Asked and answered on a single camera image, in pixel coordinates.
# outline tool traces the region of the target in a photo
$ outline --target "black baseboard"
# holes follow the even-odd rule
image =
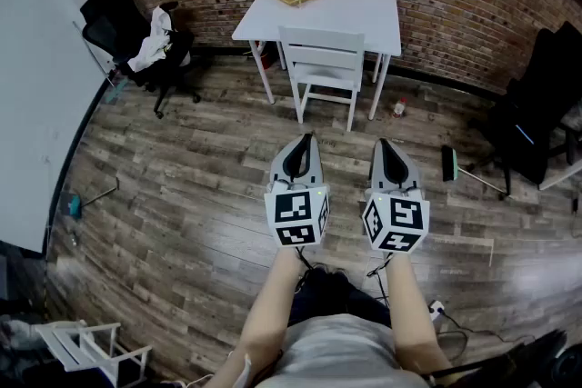
[[[243,55],[250,56],[248,47],[213,47],[213,46],[199,46],[192,48],[193,55]],[[364,61],[364,69],[373,71],[375,62],[372,60]],[[432,85],[441,85],[450,87],[452,89],[457,89],[458,91],[463,91],[490,101],[496,102],[500,94],[494,93],[493,91],[488,91],[481,87],[475,85],[468,85],[467,83],[462,83],[456,79],[445,78],[443,76],[432,75],[425,72],[420,72],[413,70],[411,68],[405,68],[403,66],[390,65],[388,67],[388,73],[390,75],[402,76],[403,78],[414,79],[417,81],[422,81],[423,83],[430,83]]]
[[[95,97],[91,101],[91,104],[87,107],[87,111],[85,115],[83,115],[83,119],[79,124],[79,127],[76,129],[75,136],[73,137],[73,141],[69,147],[68,152],[66,153],[65,160],[63,161],[63,166],[61,167],[61,172],[58,174],[58,179],[56,180],[55,190],[53,191],[53,197],[51,199],[51,204],[48,208],[48,231],[45,232],[45,241],[43,244],[43,255],[46,255],[47,247],[48,247],[48,237],[50,236],[50,232],[53,229],[53,222],[55,221],[56,215],[56,207],[58,206],[58,200],[61,195],[61,191],[63,191],[63,185],[65,184],[66,174],[69,171],[69,166],[71,165],[71,161],[73,160],[73,156],[75,155],[75,151],[79,142],[81,141],[81,137],[83,137],[83,133],[89,124],[89,120],[93,116],[93,112],[97,108],[101,97],[105,94],[107,87],[109,86],[109,82],[104,79],[103,83],[97,90]]]

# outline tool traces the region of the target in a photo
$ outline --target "wooden floor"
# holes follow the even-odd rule
[[[488,153],[467,121],[484,118],[491,103],[390,76],[370,122],[374,87],[366,77],[347,134],[347,105],[310,101],[298,124],[286,73],[276,64],[268,74],[274,105],[254,62],[241,58],[196,71],[202,102],[173,95],[162,120],[152,111],[156,95],[133,85],[99,105],[66,185],[87,199],[118,177],[120,190],[88,206],[81,221],[57,216],[47,279],[53,318],[121,322],[122,342],[152,344],[152,365],[164,377],[213,372],[236,343],[276,253],[263,203],[270,161],[313,131],[331,185],[331,216],[311,261],[341,267],[379,295],[366,271],[380,259],[359,215],[374,143],[387,137],[417,163],[431,202],[431,234],[412,255],[426,299],[442,301],[463,325],[507,339],[554,328],[567,329],[571,342],[582,339],[582,240],[573,238],[582,235],[582,221],[570,215],[579,178],[539,192],[514,174],[514,195],[505,202],[463,175],[442,182],[442,144],[457,149],[460,164]],[[392,119],[403,96],[406,117]],[[503,185],[495,167],[481,173]],[[455,328],[441,323],[440,331]],[[472,335],[458,357],[461,335],[442,342],[455,363],[511,346]]]

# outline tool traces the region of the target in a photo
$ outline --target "white chair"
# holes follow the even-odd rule
[[[123,385],[123,388],[130,388],[146,379],[147,355],[152,347],[146,346],[128,353],[115,341],[117,328],[120,326],[120,323],[111,323],[87,327],[85,322],[80,321],[37,325],[35,329],[45,340],[53,356],[63,365],[65,372],[96,368],[103,372],[115,388],[122,388],[118,386],[119,364],[128,359],[137,363],[138,378]],[[95,342],[94,333],[97,332],[109,332],[107,352]]]
[[[349,104],[347,131],[350,131],[357,93],[362,84],[365,35],[286,26],[279,26],[279,34],[289,69],[299,123],[303,123],[307,99],[321,99]],[[306,85],[301,100],[297,86],[299,83]],[[346,89],[352,92],[352,96],[348,99],[312,93],[312,85]]]

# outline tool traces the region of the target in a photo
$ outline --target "tabletop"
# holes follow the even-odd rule
[[[368,52],[400,55],[396,0],[309,0],[299,7],[255,0],[236,27],[236,41],[278,41],[280,25],[364,33]]]

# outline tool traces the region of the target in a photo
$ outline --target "white cube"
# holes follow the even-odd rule
[[[430,202],[419,190],[410,194],[370,195],[362,221],[372,249],[410,254],[428,234]]]
[[[265,194],[266,219],[279,247],[321,243],[329,217],[327,186]]]

